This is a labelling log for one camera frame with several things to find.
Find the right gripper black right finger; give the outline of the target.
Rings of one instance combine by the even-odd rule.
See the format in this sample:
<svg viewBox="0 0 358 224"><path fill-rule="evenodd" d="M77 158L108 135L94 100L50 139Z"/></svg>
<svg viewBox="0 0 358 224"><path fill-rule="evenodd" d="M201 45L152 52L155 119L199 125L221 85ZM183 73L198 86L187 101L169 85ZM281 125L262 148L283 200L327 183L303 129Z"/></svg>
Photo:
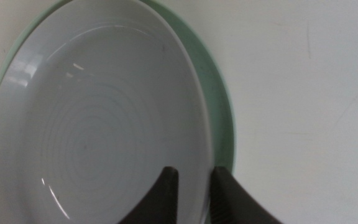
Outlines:
<svg viewBox="0 0 358 224"><path fill-rule="evenodd" d="M281 224L246 192L225 167L213 169L210 198L211 223Z"/></svg>

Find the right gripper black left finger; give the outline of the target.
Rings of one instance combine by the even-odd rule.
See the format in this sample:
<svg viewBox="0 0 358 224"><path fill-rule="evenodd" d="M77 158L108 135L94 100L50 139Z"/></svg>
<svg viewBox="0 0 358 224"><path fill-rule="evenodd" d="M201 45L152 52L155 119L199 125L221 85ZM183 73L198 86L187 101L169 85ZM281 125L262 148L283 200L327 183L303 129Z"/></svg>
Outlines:
<svg viewBox="0 0 358 224"><path fill-rule="evenodd" d="M119 224L176 224L178 183L178 171L164 167L150 190Z"/></svg>

